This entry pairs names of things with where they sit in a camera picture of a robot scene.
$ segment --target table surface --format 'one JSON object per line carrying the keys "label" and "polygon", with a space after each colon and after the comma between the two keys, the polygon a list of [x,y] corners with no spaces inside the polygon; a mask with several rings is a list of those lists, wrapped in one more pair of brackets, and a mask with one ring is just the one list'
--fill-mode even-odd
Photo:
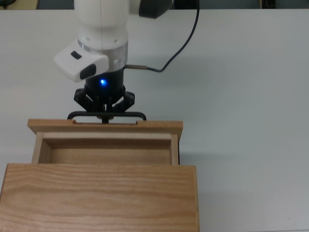
{"label": "table surface", "polygon": [[[195,11],[131,16],[130,64],[160,68]],[[197,167],[201,231],[309,229],[309,11],[203,10],[196,34],[164,73],[125,71],[132,111],[183,120],[181,164]],[[81,108],[53,56],[77,35],[73,11],[0,12],[0,179],[29,163],[28,118]]]}

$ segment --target black button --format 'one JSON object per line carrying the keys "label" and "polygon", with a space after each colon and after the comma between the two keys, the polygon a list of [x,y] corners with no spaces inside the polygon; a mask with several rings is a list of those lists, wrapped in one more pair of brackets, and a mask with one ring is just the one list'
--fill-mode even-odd
{"label": "black button", "polygon": [[80,58],[82,58],[82,56],[79,55],[76,51],[72,52],[71,55],[72,55],[75,59],[80,59]]}
{"label": "black button", "polygon": [[90,64],[87,68],[81,71],[80,79],[84,80],[88,77],[95,75],[97,72],[97,67],[95,64]]}

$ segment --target wooden box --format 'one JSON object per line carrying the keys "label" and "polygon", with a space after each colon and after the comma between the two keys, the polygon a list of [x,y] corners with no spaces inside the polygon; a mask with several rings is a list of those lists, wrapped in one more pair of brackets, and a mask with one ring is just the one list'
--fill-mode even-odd
{"label": "wooden box", "polygon": [[182,122],[88,124],[30,119],[32,163],[178,165]]}

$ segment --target black cable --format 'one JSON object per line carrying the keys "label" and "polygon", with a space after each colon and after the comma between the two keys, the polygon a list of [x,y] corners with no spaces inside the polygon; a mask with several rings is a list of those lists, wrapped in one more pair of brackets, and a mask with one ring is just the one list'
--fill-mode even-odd
{"label": "black cable", "polygon": [[[188,43],[190,42],[194,32],[195,32],[195,29],[197,28],[197,22],[198,22],[198,17],[199,17],[199,10],[200,10],[200,7],[199,7],[199,0],[197,0],[197,15],[196,15],[196,18],[195,18],[195,22],[194,22],[194,25],[193,25],[193,28],[192,28],[192,31],[187,39],[187,41],[184,43],[184,45],[181,47],[181,49],[179,49],[178,52],[176,52],[171,59],[169,59],[169,61],[164,65],[164,67],[162,69],[155,69],[155,68],[150,68],[150,67],[147,67],[147,66],[144,66],[143,69],[146,69],[146,70],[150,70],[150,71],[153,71],[153,72],[157,72],[157,73],[160,73],[160,72],[163,72],[167,66],[184,50],[184,48],[188,45]],[[141,65],[126,65],[125,68],[127,69],[142,69],[141,68],[142,66]]]}

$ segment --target wood grain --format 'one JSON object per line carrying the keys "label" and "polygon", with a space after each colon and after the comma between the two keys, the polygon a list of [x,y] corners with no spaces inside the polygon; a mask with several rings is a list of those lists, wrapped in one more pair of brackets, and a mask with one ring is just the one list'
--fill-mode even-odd
{"label": "wood grain", "polygon": [[171,136],[170,147],[169,147],[169,157],[170,157],[170,164],[171,165],[178,165],[179,164],[179,150],[178,150],[178,138],[176,134]]}
{"label": "wood grain", "polygon": [[49,163],[52,155],[51,147],[44,141],[44,133],[37,133],[37,137],[35,140],[33,156],[32,156],[32,164],[38,163]]}
{"label": "wood grain", "polygon": [[176,134],[183,131],[181,121],[137,121],[136,124],[77,123],[75,120],[29,119],[28,127],[37,132],[125,132]]}
{"label": "wood grain", "polygon": [[170,165],[167,149],[53,149],[50,163],[58,164],[122,164]]}
{"label": "wood grain", "polygon": [[9,164],[1,232],[197,232],[193,166]]}

